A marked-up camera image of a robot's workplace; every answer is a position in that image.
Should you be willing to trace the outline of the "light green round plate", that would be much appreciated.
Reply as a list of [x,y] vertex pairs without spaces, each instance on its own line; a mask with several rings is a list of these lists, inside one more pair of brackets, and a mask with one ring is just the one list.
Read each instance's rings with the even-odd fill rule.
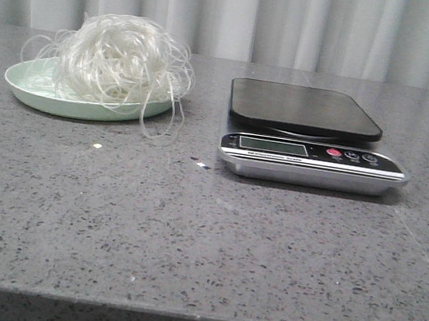
[[22,103],[43,113],[85,121],[127,121],[140,116],[152,117],[172,108],[171,101],[149,102],[146,107],[140,104],[103,105],[65,99],[58,96],[52,82],[53,72],[57,70],[56,57],[39,58],[12,65],[5,74],[7,84],[15,97]]

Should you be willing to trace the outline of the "black silver kitchen scale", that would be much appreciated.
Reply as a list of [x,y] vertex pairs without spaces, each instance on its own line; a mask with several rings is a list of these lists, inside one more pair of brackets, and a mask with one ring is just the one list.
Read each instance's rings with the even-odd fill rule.
[[223,130],[219,157],[240,176],[366,196],[409,181],[345,93],[238,77]]

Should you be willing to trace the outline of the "white vermicelli noodle bundle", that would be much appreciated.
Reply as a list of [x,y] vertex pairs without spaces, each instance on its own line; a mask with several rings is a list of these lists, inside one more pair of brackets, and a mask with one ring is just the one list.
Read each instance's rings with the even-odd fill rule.
[[157,23],[131,15],[89,17],[79,30],[42,36],[36,59],[56,57],[52,82],[65,99],[103,105],[171,101],[164,113],[138,121],[149,139],[178,134],[185,113],[181,99],[194,83],[191,52]]

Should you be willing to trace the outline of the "white pleated curtain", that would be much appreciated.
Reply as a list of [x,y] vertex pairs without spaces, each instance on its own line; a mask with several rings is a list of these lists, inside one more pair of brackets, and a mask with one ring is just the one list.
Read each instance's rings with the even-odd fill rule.
[[214,57],[429,89],[429,0],[0,0],[0,22],[147,17]]

